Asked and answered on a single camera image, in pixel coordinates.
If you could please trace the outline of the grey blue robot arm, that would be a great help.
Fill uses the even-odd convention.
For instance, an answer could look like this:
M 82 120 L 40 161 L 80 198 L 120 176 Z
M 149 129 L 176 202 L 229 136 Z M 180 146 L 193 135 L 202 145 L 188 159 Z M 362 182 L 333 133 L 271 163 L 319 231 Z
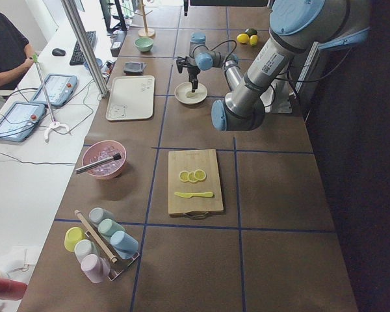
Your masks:
M 212 123 L 219 131 L 253 130 L 265 117 L 261 95 L 295 55 L 315 42 L 322 49 L 358 45 L 368 37 L 370 14 L 370 1 L 273 1 L 269 39 L 245 74 L 232 53 L 209 49 L 201 32 L 192 34 L 188 56 L 177 67 L 187 68 L 193 90 L 200 72 L 222 68 L 231 91 L 213 103 Z

